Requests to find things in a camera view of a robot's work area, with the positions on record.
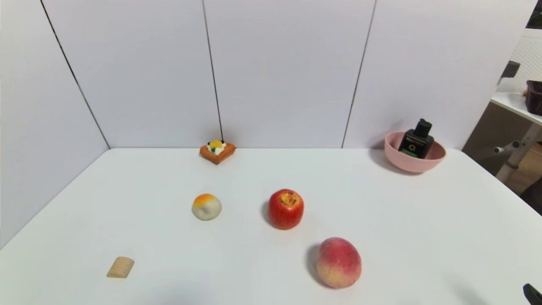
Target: red apple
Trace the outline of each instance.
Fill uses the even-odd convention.
[[[269,220],[277,228],[291,229],[301,221],[304,206],[298,193],[291,189],[281,189],[269,198]]]

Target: fake fruit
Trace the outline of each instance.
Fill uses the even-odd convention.
[[[281,189],[269,198],[267,213],[275,227],[287,230],[299,224],[304,207],[303,199],[298,193],[291,189]]]
[[[346,288],[352,286],[362,274],[362,258],[347,240],[328,238],[318,248],[316,270],[327,285]]]
[[[224,141],[219,141],[216,139],[213,140],[212,142],[207,143],[207,145],[209,146],[209,150],[213,153],[215,152],[216,149],[222,149],[223,144],[225,144]]]

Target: pink bowl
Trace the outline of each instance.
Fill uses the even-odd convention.
[[[384,141],[386,157],[396,167],[411,173],[422,173],[437,166],[446,157],[446,150],[436,141],[429,148],[425,159],[414,158],[398,151],[404,134],[403,131],[392,132],[386,136]]]

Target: wooden cylinder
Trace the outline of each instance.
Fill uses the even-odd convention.
[[[126,278],[134,266],[134,261],[127,257],[117,257],[107,273],[107,277]]]

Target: white wall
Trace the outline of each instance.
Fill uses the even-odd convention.
[[[536,0],[378,0],[344,147],[380,147],[420,118],[462,148]]]
[[[220,138],[201,0],[43,0],[111,147]]]
[[[0,247],[106,149],[40,1],[2,0]]]
[[[224,139],[340,148],[374,0],[205,0]]]

